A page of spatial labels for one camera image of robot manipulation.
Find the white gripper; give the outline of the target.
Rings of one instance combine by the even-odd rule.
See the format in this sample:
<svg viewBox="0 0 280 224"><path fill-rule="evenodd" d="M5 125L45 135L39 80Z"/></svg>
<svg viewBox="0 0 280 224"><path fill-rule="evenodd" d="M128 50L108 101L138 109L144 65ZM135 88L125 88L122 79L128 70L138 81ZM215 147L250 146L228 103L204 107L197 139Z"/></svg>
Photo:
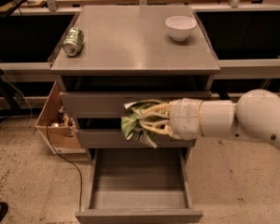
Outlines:
<svg viewBox="0 0 280 224"><path fill-rule="evenodd" d="M169 118L160 121L140 120L140 125L151 132L176 139L191 140L201 136L199 113L202 100L183 98L161 103L146 109L142 117Z"/></svg>

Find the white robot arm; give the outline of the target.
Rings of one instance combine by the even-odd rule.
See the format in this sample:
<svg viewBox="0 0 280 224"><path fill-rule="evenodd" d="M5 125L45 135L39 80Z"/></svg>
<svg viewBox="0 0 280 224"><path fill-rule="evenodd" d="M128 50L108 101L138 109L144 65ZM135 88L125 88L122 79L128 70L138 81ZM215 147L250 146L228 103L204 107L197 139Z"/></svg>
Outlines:
<svg viewBox="0 0 280 224"><path fill-rule="evenodd" d="M236 103L183 98L150 107L141 114L140 125L175 139L204 136L260 141L280 150L280 97L252 90Z"/></svg>

